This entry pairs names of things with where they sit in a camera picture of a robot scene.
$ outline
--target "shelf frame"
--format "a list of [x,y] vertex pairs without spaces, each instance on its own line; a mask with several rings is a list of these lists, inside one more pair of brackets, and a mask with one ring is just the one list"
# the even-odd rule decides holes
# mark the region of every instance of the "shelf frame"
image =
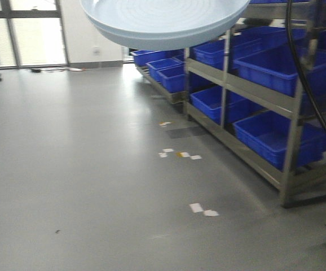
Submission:
[[158,83],[152,76],[149,75],[148,68],[146,66],[135,66],[136,69],[140,72],[140,74],[148,80],[154,89],[156,89],[161,95],[163,95],[168,102],[171,104],[177,104],[182,103],[186,100],[186,94],[184,91],[176,92],[176,93],[170,93],[168,90],[166,90],[160,83]]
[[[305,20],[306,22],[306,44],[308,50],[301,60],[306,73],[312,68],[315,60],[317,50],[316,34],[318,29],[320,29],[321,20],[323,18],[320,12],[322,5],[322,0],[311,0],[310,2],[293,4],[293,19]],[[243,14],[243,17],[257,19],[285,19],[286,7],[286,3],[249,5]],[[295,193],[326,180],[326,164],[300,174],[297,173],[296,169],[304,119],[307,119],[307,116],[300,115],[303,87],[301,82],[298,80],[294,97],[290,97],[233,75],[231,72],[232,60],[230,54],[230,39],[232,38],[234,31],[235,29],[231,28],[225,35],[226,49],[224,54],[226,57],[224,59],[223,71],[191,59],[189,56],[189,50],[186,50],[185,56],[187,75],[192,72],[223,87],[221,125],[216,124],[201,111],[191,105],[189,103],[189,98],[184,102],[184,111],[188,116],[195,119],[210,131],[212,135],[216,136],[223,144],[255,169],[268,182],[274,185],[280,191],[280,204],[283,207],[288,207],[292,204],[292,198]],[[249,149],[226,130],[224,123],[226,90],[233,91],[238,95],[244,96],[265,108],[290,119],[287,150],[282,172]]]

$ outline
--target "stainless steel shelf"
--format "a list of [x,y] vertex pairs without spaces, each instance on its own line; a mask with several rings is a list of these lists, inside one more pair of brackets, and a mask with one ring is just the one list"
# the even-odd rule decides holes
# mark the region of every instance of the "stainless steel shelf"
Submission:
[[185,92],[170,93],[161,84],[152,78],[148,73],[147,67],[140,67],[136,65],[136,69],[142,74],[142,76],[147,79],[152,86],[162,94],[171,104],[182,103],[184,101]]
[[[307,37],[311,39],[310,41],[313,40],[312,33],[320,31],[326,25],[326,4],[324,6],[321,6],[321,4],[321,1],[316,0],[293,4],[292,19],[305,21],[303,26],[308,33]],[[251,19],[285,19],[286,9],[286,3],[249,5],[242,17]],[[226,35],[227,44],[230,44],[231,32],[234,31],[234,28],[228,31]],[[303,56],[305,58],[303,62],[314,58],[316,50],[313,47],[311,48],[312,50],[308,50],[307,54]],[[228,50],[225,53],[228,56],[224,59],[224,66],[228,67],[228,58],[230,56]],[[299,154],[303,121],[310,118],[310,116],[301,116],[303,88],[300,83],[297,84],[295,97],[293,98],[193,59],[186,59],[186,68],[187,71],[224,87],[223,97],[224,91],[230,90],[290,119],[284,169],[281,172],[241,143],[234,135],[225,130],[225,127],[217,125],[188,102],[184,103],[188,116],[191,116],[204,126],[212,135],[216,136],[280,191],[280,203],[282,206],[289,206],[295,200],[298,192],[326,180],[326,160],[311,164],[310,166],[313,168],[304,172],[302,172],[302,168],[297,169],[295,166]],[[323,102],[322,105],[323,110],[326,111],[326,102]],[[225,106],[225,102],[222,100],[222,112],[225,112]]]
[[227,90],[250,99],[282,116],[289,119],[292,117],[294,98],[290,96],[231,74],[227,74],[227,81],[224,83],[223,71],[193,59],[187,59],[186,65],[190,72],[206,78],[217,85],[225,86]]
[[186,59],[186,67],[190,72],[193,72],[207,80],[223,86],[223,72],[202,62],[193,59]]
[[230,148],[243,161],[254,168],[268,182],[270,182],[277,189],[280,189],[280,180],[283,176],[281,171],[273,167],[270,163],[240,142],[228,131],[222,129],[220,125],[209,119],[190,103],[186,103],[186,109],[189,116],[193,117],[200,125],[210,131],[212,135],[217,137],[217,139]]
[[[309,3],[294,3],[292,7],[292,19],[306,20]],[[286,3],[277,4],[252,4],[248,5],[243,13],[243,18],[255,19],[285,19]]]

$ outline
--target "gray floor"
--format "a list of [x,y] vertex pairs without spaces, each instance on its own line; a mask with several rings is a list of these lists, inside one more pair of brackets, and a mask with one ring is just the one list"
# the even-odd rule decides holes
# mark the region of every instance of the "gray floor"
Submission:
[[0,271],[326,270],[326,202],[282,209],[210,134],[171,136],[197,124],[133,65],[3,78]]

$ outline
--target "round plastic tray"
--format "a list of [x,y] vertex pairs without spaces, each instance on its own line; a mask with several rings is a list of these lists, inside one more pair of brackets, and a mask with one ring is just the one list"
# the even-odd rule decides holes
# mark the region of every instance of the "round plastic tray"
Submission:
[[126,47],[175,50],[216,38],[249,0],[81,0],[99,32]]

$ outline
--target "electrical cord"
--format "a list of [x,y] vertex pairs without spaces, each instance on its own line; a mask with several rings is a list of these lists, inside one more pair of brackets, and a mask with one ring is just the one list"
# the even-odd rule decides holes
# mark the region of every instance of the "electrical cord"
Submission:
[[292,57],[294,60],[294,65],[296,66],[297,72],[298,72],[298,77],[302,83],[304,91],[307,93],[307,96],[309,97],[309,100],[312,104],[312,107],[314,109],[315,115],[317,119],[319,120],[322,128],[326,132],[326,120],[323,117],[320,108],[317,104],[317,101],[312,93],[312,89],[310,87],[309,81],[305,75],[305,72],[303,71],[303,68],[301,66],[301,62],[299,60],[299,56],[296,50],[296,46],[294,44],[294,39],[292,35],[292,3],[293,0],[288,0],[287,2],[287,10],[286,10],[286,32],[287,32],[287,38],[288,38],[288,45],[292,53]]

